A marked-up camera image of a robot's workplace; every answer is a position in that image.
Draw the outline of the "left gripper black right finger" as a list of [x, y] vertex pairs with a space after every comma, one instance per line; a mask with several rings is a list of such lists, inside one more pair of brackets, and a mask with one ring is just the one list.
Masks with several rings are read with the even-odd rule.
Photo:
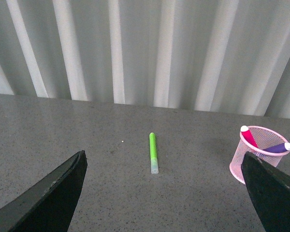
[[245, 185], [267, 232], [290, 232], [290, 176], [246, 152], [241, 170]]

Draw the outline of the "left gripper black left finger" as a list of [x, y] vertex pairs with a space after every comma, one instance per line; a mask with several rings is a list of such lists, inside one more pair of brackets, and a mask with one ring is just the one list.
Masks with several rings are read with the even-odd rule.
[[79, 151], [0, 209], [0, 232], [66, 232], [86, 171], [86, 154]]

